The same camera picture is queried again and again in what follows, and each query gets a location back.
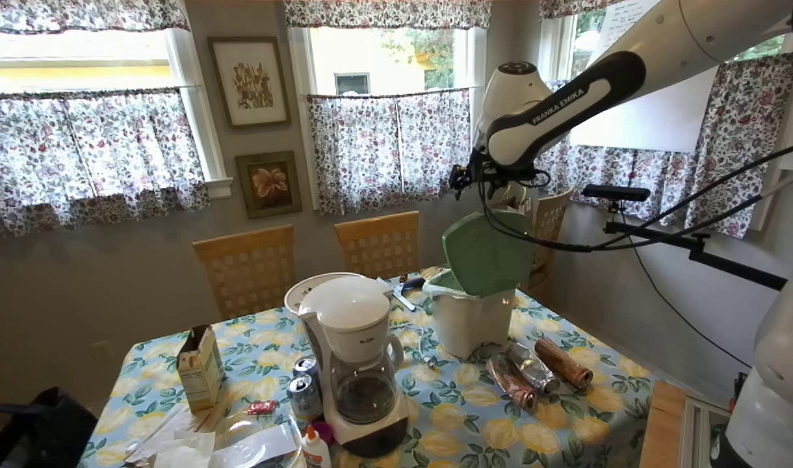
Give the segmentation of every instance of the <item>curtain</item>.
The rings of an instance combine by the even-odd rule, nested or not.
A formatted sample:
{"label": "curtain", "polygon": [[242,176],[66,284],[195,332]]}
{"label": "curtain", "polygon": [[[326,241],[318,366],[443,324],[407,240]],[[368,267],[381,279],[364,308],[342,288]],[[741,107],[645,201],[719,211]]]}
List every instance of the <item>curtain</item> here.
{"label": "curtain", "polygon": [[626,217],[651,219],[686,196],[694,155],[686,152],[568,145],[556,144],[537,166],[552,174],[552,192],[584,192],[585,185],[647,188],[645,202],[625,202]]}
{"label": "curtain", "polygon": [[[702,189],[712,180],[743,166],[777,145],[788,97],[793,85],[793,55],[725,62],[719,68],[711,88],[702,136],[698,144],[698,172],[691,189]],[[689,205],[686,227],[725,213],[746,198],[762,192],[764,166],[734,176]],[[755,205],[723,219],[720,235],[743,236],[753,223]]]}
{"label": "curtain", "polygon": [[313,97],[320,213],[438,198],[472,153],[472,90]]}
{"label": "curtain", "polygon": [[543,18],[578,15],[584,11],[607,9],[621,0],[542,0]]}
{"label": "curtain", "polygon": [[290,27],[487,28],[491,0],[285,0]]}
{"label": "curtain", "polygon": [[177,88],[0,97],[0,236],[204,207]]}
{"label": "curtain", "polygon": [[0,0],[0,31],[58,35],[188,28],[179,0]]}

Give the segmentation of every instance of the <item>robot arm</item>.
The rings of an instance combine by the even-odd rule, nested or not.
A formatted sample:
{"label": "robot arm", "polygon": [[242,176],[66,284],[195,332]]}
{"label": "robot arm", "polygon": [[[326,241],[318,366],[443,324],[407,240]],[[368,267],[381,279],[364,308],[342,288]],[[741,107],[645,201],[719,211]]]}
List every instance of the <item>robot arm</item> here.
{"label": "robot arm", "polygon": [[521,101],[526,90],[498,90],[498,85],[519,83],[543,93],[537,70],[500,68],[485,101],[490,122],[482,122],[487,132],[482,165],[526,174],[539,153],[581,122],[760,44],[776,35],[776,27],[788,23],[790,9],[793,0],[660,0],[584,75],[552,97],[528,97],[542,98],[528,107]]}

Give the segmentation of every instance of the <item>lid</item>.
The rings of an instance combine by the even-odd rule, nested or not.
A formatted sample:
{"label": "lid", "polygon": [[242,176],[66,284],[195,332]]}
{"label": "lid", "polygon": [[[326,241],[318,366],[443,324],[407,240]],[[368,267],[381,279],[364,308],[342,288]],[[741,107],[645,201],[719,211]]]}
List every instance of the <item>lid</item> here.
{"label": "lid", "polygon": [[[494,211],[500,223],[532,232],[524,213]],[[472,213],[454,223],[444,236],[444,256],[460,288],[474,297],[490,297],[524,284],[532,267],[534,244],[498,232],[485,213]]]}
{"label": "lid", "polygon": [[389,317],[389,284],[368,276],[333,279],[316,287],[299,310],[318,311],[318,322],[327,330],[364,330]]}

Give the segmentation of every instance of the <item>white plate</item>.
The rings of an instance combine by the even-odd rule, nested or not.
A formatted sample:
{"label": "white plate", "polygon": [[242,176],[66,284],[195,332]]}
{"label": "white plate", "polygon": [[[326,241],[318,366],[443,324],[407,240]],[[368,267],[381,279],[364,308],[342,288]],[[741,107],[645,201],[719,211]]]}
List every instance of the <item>white plate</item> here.
{"label": "white plate", "polygon": [[333,270],[333,272],[311,276],[311,279],[295,284],[295,287],[287,292],[287,297],[285,297],[287,310],[296,314],[303,300],[304,300],[316,287],[320,287],[320,284],[326,284],[326,280],[333,280],[333,279],[346,279],[346,276],[359,276],[359,272],[352,272],[352,270]]}

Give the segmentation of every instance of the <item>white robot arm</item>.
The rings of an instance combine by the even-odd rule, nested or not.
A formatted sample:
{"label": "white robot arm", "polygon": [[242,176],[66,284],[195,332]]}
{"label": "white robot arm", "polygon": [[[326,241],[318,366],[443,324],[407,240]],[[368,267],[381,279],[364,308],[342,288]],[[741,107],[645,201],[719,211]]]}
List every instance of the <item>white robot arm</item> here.
{"label": "white robot arm", "polygon": [[[555,93],[534,66],[502,66],[485,93],[485,140],[454,188],[528,180],[537,155],[581,122],[734,57],[790,15],[793,0],[660,0]],[[793,466],[793,279],[760,327],[729,439],[741,466]]]}

